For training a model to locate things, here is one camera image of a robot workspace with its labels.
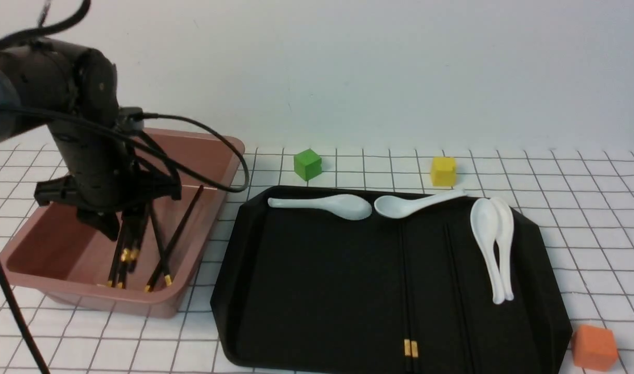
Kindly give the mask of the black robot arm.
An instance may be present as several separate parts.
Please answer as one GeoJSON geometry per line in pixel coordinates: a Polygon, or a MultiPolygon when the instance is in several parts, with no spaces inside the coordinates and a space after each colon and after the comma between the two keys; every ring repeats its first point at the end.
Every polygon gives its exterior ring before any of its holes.
{"type": "Polygon", "coordinates": [[[120,107],[116,66],[99,50],[42,38],[0,51],[0,143],[46,125],[68,169],[37,183],[36,202],[74,207],[81,223],[136,248],[151,203],[181,198],[177,170],[161,172],[125,142],[161,151],[142,114],[120,107]]]}

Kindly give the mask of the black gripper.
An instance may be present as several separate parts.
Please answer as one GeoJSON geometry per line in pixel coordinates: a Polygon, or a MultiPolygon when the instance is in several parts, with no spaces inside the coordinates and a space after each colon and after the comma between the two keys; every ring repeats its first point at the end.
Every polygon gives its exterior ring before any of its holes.
{"type": "Polygon", "coordinates": [[[105,124],[122,135],[122,140],[79,127],[68,120],[48,124],[58,151],[68,169],[65,177],[39,182],[34,198],[40,206],[56,202],[77,208],[77,219],[117,241],[120,221],[116,212],[131,210],[134,218],[132,245],[143,244],[148,227],[149,202],[168,196],[182,197],[181,179],[174,167],[163,173],[147,164],[126,144],[131,136],[143,134],[143,111],[120,108],[105,124]]]}

